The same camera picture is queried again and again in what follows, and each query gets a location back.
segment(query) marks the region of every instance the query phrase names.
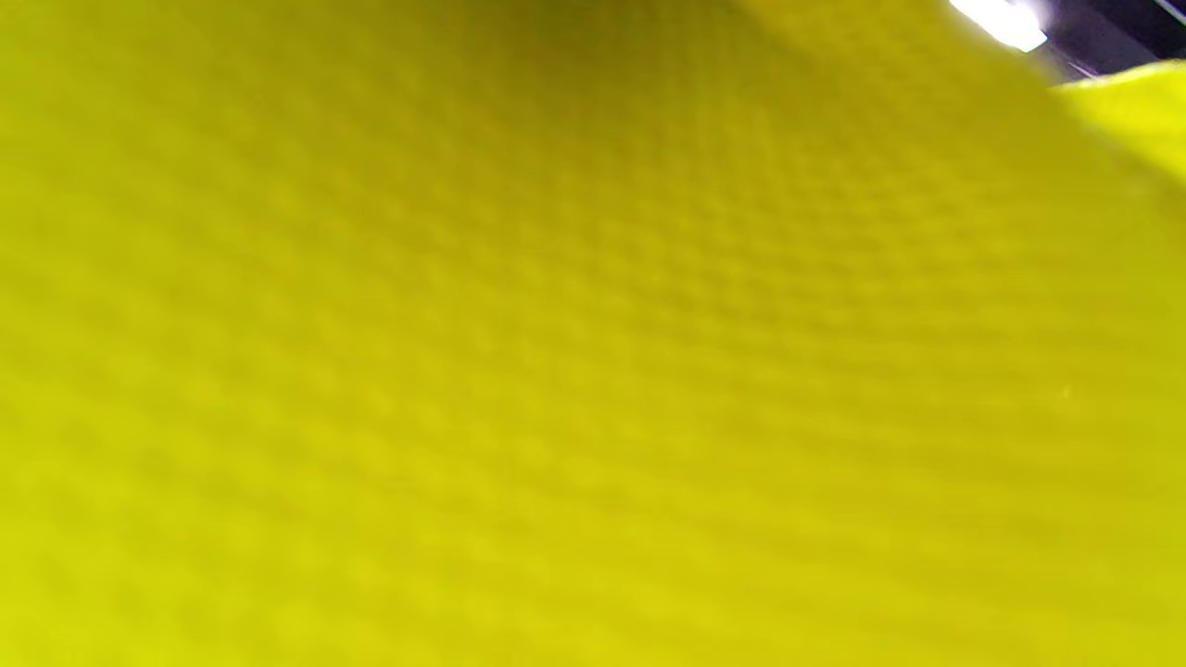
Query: ceiling light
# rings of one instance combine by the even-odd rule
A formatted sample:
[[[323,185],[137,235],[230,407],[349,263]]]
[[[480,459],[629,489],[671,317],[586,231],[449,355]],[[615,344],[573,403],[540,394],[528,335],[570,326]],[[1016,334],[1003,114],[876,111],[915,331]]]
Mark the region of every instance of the ceiling light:
[[[1028,52],[1046,42],[1038,17],[1028,7],[1008,0],[951,0],[951,4],[1001,44]]]

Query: yellow fabric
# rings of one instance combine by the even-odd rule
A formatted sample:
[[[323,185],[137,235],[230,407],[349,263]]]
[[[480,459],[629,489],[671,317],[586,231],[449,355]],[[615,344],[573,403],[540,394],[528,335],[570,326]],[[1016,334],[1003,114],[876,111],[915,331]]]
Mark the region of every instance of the yellow fabric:
[[[4,4],[0,662],[1186,663],[1153,78],[939,0]]]

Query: neon yellow mesh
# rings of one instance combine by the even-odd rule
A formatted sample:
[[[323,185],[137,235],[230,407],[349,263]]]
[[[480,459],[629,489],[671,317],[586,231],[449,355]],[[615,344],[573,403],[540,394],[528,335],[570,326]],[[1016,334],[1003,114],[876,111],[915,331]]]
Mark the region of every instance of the neon yellow mesh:
[[[0,662],[1182,665],[1153,78],[938,0],[5,4]]]

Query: dark ceiling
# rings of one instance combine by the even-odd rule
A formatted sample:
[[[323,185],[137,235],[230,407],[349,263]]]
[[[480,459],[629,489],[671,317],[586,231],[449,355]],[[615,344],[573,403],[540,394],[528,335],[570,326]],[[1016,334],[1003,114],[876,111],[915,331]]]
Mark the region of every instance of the dark ceiling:
[[[1134,37],[1158,58],[1186,56],[1186,25],[1171,9],[1186,17],[1186,0],[1080,0]]]
[[[1039,56],[1064,78],[1115,74],[1186,58],[1186,0],[1020,0],[1044,18]]]

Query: dimpled pattern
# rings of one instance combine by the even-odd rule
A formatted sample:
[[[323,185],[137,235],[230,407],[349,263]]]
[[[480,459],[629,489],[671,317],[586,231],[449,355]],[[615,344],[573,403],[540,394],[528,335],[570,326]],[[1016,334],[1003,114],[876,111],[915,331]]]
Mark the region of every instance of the dimpled pattern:
[[[944,9],[2,5],[0,660],[1182,663],[1181,221]]]

